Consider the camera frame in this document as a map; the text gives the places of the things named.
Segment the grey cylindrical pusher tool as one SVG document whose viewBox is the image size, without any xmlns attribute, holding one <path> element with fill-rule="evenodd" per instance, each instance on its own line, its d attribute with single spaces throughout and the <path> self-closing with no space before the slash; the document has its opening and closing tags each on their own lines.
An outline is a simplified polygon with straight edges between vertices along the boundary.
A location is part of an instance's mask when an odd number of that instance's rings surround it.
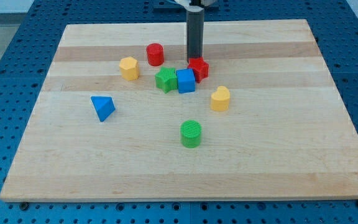
<svg viewBox="0 0 358 224">
<path fill-rule="evenodd" d="M 187 60 L 203 55 L 204 9 L 200 6 L 186 8 Z"/>
</svg>

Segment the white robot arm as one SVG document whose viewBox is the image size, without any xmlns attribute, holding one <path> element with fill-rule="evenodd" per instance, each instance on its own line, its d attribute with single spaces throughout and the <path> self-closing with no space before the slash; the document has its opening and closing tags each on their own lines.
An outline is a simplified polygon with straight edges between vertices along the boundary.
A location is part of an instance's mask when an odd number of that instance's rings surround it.
<svg viewBox="0 0 358 224">
<path fill-rule="evenodd" d="M 217 0 L 175 0 L 186 10 L 186 59 L 203 55 L 204 10 Z"/>
</svg>

